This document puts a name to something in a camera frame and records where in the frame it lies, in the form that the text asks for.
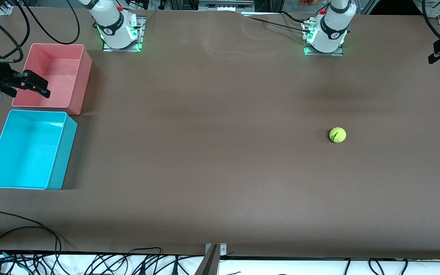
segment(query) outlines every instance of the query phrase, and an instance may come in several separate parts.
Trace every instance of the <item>tennis ball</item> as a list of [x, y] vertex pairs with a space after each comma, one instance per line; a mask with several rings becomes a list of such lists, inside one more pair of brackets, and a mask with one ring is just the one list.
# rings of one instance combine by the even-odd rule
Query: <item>tennis ball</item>
[[328, 133], [328, 137], [332, 142], [339, 143], [346, 139], [346, 131], [341, 127], [335, 127]]

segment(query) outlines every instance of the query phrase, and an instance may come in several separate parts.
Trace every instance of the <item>table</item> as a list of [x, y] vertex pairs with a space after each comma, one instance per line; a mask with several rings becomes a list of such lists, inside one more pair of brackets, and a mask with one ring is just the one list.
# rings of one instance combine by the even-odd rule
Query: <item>table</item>
[[[65, 189], [0, 189], [0, 210], [76, 251], [440, 258], [440, 61], [427, 64], [422, 17], [356, 16], [338, 58], [234, 12], [159, 11], [143, 52], [101, 52], [77, 12], [94, 63]], [[35, 13], [74, 37], [70, 10]], [[52, 42], [31, 21], [26, 53]], [[18, 10], [0, 22], [21, 40]], [[12, 47], [0, 32], [0, 53]], [[10, 109], [5, 97], [0, 131]], [[344, 143], [328, 140], [336, 126]], [[26, 224], [0, 216], [0, 233]], [[28, 230], [3, 248], [53, 242]]]

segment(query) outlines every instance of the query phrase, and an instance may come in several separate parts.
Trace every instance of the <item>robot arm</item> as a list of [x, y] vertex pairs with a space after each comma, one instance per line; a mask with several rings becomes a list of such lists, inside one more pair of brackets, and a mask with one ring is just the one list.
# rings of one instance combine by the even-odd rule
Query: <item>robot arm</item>
[[113, 0], [78, 0], [98, 24], [98, 29], [105, 43], [114, 48], [122, 49], [138, 38], [131, 31], [137, 17], [123, 9], [118, 10]]
[[313, 26], [307, 37], [307, 43], [323, 53], [335, 52], [344, 42], [347, 27], [356, 14], [356, 4], [353, 0], [332, 0], [326, 14], [318, 14], [310, 18]]

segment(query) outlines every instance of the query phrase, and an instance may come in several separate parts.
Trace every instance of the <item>wire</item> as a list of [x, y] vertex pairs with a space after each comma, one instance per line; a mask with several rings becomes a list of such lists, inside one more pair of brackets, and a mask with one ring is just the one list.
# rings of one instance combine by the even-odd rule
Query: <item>wire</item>
[[422, 0], [422, 14], [424, 16], [424, 20], [431, 29], [431, 31], [434, 33], [435, 36], [437, 36], [440, 39], [440, 33], [437, 32], [437, 30], [434, 28], [434, 26], [431, 24], [431, 21], [427, 17], [427, 11], [425, 9], [425, 0]]
[[351, 258], [348, 258], [346, 268], [344, 269], [344, 275], [347, 275], [347, 271], [349, 270], [350, 264], [351, 264]]
[[[7, 253], [5, 253], [5, 252], [3, 252], [2, 254], [3, 254], [3, 256], [5, 256], [5, 257], [9, 257], [9, 255], [8, 255]], [[33, 272], [31, 272], [31, 270], [30, 270], [27, 266], [25, 266], [25, 265], [23, 265], [23, 264], [17, 262], [16, 255], [15, 255], [15, 263], [16, 263], [20, 268], [23, 268], [26, 272], [28, 272], [28, 275], [35, 275], [35, 274], [33, 274]], [[10, 271], [7, 272], [7, 274], [10, 274], [10, 273], [11, 273], [11, 270], [13, 270], [13, 267], [14, 267], [14, 265], [11, 266], [11, 269], [10, 269]]]
[[268, 23], [268, 24], [272, 24], [272, 25], [276, 25], [276, 26], [281, 26], [281, 27], [288, 28], [288, 29], [298, 30], [298, 31], [301, 31], [301, 32], [309, 32], [309, 30], [307, 30], [307, 29], [294, 28], [294, 27], [283, 25], [283, 24], [278, 24], [278, 23], [274, 23], [274, 22], [271, 22], [271, 21], [266, 21], [266, 20], [263, 20], [263, 19], [254, 18], [254, 17], [251, 17], [251, 16], [249, 16], [249, 18], [257, 20], [257, 21], [261, 21], [261, 22], [264, 22], [264, 23]]
[[22, 227], [19, 227], [19, 228], [14, 228], [14, 229], [9, 230], [8, 232], [4, 233], [3, 235], [1, 235], [0, 239], [2, 237], [6, 236], [7, 234], [13, 232], [13, 231], [21, 230], [23, 228], [42, 228], [42, 229], [44, 229], [45, 231], [47, 231], [48, 233], [50, 233], [51, 235], [53, 235], [55, 237], [54, 254], [55, 254], [56, 262], [54, 263], [54, 265], [53, 265], [53, 267], [51, 269], [51, 272], [50, 272], [50, 274], [52, 275], [54, 267], [55, 267], [55, 264], [58, 262], [59, 254], [62, 251], [62, 242], [61, 242], [60, 237], [53, 230], [51, 230], [50, 228], [44, 226], [43, 223], [40, 223], [38, 221], [35, 221], [35, 220], [32, 220], [32, 219], [28, 219], [26, 217], [19, 216], [19, 215], [16, 215], [16, 214], [11, 214], [11, 213], [8, 213], [8, 212], [4, 212], [4, 211], [0, 211], [0, 214], [7, 215], [7, 216], [12, 216], [12, 217], [17, 217], [17, 218], [20, 218], [22, 220], [30, 221], [32, 223], [36, 223], [37, 225], [39, 225], [39, 227], [38, 226], [22, 226]]
[[184, 267], [180, 264], [179, 261], [178, 261], [178, 266], [184, 271], [184, 273], [186, 273], [186, 275], [190, 275], [190, 274], [184, 269]]
[[[25, 34], [25, 37], [23, 38], [23, 40], [21, 41], [21, 43], [19, 44], [19, 47], [23, 47], [23, 45], [25, 45], [26, 41], [28, 40], [28, 37], [30, 36], [30, 21], [28, 21], [28, 16], [26, 16], [25, 10], [23, 10], [23, 7], [19, 4], [19, 2], [17, 0], [10, 0], [10, 2], [18, 7], [19, 11], [23, 15], [23, 19], [25, 19], [26, 34]], [[13, 50], [11, 50], [11, 52], [5, 54], [2, 57], [7, 58], [8, 56], [14, 54], [17, 50], [18, 50], [18, 47], [15, 47]]]
[[318, 14], [321, 10], [323, 10], [323, 9], [325, 9], [325, 10], [327, 10], [327, 8], [328, 8], [328, 5], [330, 5], [330, 2], [329, 3], [327, 3], [327, 5], [325, 5], [325, 6], [323, 6], [323, 7], [321, 7], [317, 12], [316, 12], [316, 14]]
[[[184, 259], [188, 259], [188, 258], [193, 258], [193, 257], [201, 257], [201, 256], [186, 256], [186, 257], [183, 257], [183, 258], [178, 259], [178, 261], [181, 261], [181, 260], [184, 260]], [[157, 270], [157, 272], [152, 273], [152, 275], [157, 275], [157, 274], [158, 274], [159, 272], [161, 272], [164, 268], [170, 266], [171, 264], [173, 264], [173, 263], [175, 263], [175, 262], [176, 262], [176, 260], [174, 260], [174, 261], [168, 263], [167, 265], [165, 265], [165, 266], [163, 266], [162, 268], [160, 268], [159, 270]]]
[[403, 259], [403, 261], [405, 261], [405, 265], [403, 266], [403, 269], [400, 272], [400, 275], [403, 275], [405, 273], [405, 270], [407, 270], [407, 266], [408, 266], [408, 260], [407, 259]]
[[291, 16], [291, 14], [289, 14], [288, 12], [286, 12], [286, 11], [280, 11], [280, 13], [281, 14], [284, 14], [284, 15], [286, 15], [286, 16], [288, 16], [291, 20], [293, 20], [293, 21], [295, 21], [295, 22], [298, 22], [298, 23], [303, 23], [303, 21], [304, 20], [307, 20], [307, 19], [304, 19], [304, 20], [300, 20], [300, 19], [296, 19], [295, 17], [292, 17]]
[[139, 251], [139, 250], [152, 250], [152, 249], [159, 249], [159, 254], [164, 254], [164, 250], [163, 250], [162, 248], [160, 248], [160, 247], [134, 248], [134, 249], [131, 249], [131, 250], [129, 251], [129, 254], [132, 253], [132, 252], [134, 252], [134, 251]]
[[71, 3], [69, 2], [69, 0], [66, 0], [66, 2], [68, 3], [70, 9], [72, 10], [72, 14], [74, 14], [74, 18], [76, 19], [76, 23], [77, 23], [77, 34], [76, 37], [71, 41], [71, 42], [62, 42], [57, 40], [56, 38], [54, 38], [45, 28], [44, 26], [42, 26], [42, 24], [40, 23], [40, 21], [37, 19], [37, 17], [35, 16], [35, 14], [33, 14], [33, 11], [30, 9], [30, 7], [28, 6], [28, 4], [26, 3], [26, 0], [21, 0], [23, 2], [23, 5], [26, 6], [26, 9], [28, 10], [28, 12], [30, 12], [31, 16], [33, 17], [33, 19], [35, 19], [35, 21], [37, 22], [38, 26], [40, 27], [40, 29], [42, 29], [42, 31], [44, 31], [44, 33], [51, 38], [52, 40], [54, 40], [55, 42], [59, 43], [59, 44], [63, 44], [63, 45], [70, 45], [73, 44], [74, 42], [77, 41], [77, 39], [79, 38], [79, 35], [81, 34], [81, 26], [79, 24], [79, 19], [77, 18], [77, 14], [76, 11], [74, 10], [74, 8], [72, 7]]
[[370, 266], [371, 271], [373, 271], [373, 273], [376, 274], [376, 275], [380, 275], [380, 274], [378, 274], [378, 273], [372, 268], [372, 266], [371, 266], [371, 261], [375, 261], [375, 262], [377, 263], [377, 265], [378, 265], [380, 271], [381, 271], [381, 275], [385, 275], [385, 272], [383, 271], [383, 268], [382, 268], [381, 265], [379, 264], [379, 261], [377, 261], [377, 260], [375, 260], [375, 259], [369, 259], [369, 260], [368, 260], [368, 265]]
[[197, 9], [196, 9], [196, 6], [194, 5], [193, 0], [188, 0], [188, 2], [189, 2], [189, 5], [190, 5], [190, 7], [191, 7], [192, 10], [197, 10]]
[[145, 19], [145, 22], [142, 24], [142, 26], [137, 26], [136, 29], [143, 28], [145, 26], [145, 24], [149, 21], [149, 19], [152, 18], [152, 16], [154, 16], [155, 12], [157, 12], [157, 10], [154, 10], [154, 12], [152, 12], [152, 14], [149, 16], [149, 18]]
[[17, 59], [13, 59], [12, 61], [10, 61], [11, 63], [18, 63], [19, 61], [23, 60], [23, 51], [21, 50], [21, 47], [19, 46], [18, 42], [16, 42], [16, 40], [11, 36], [10, 33], [8, 33], [8, 31], [3, 28], [3, 26], [0, 25], [0, 30], [5, 33], [5, 35], [11, 40], [11, 42], [13, 42], [16, 46], [17, 51], [19, 52], [19, 57]]

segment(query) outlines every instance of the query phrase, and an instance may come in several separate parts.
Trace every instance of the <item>cyan plastic box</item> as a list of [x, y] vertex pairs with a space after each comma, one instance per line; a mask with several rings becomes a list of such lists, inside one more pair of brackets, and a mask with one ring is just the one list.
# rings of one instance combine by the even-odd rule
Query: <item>cyan plastic box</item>
[[0, 136], [0, 188], [62, 188], [77, 123], [65, 112], [11, 110]]

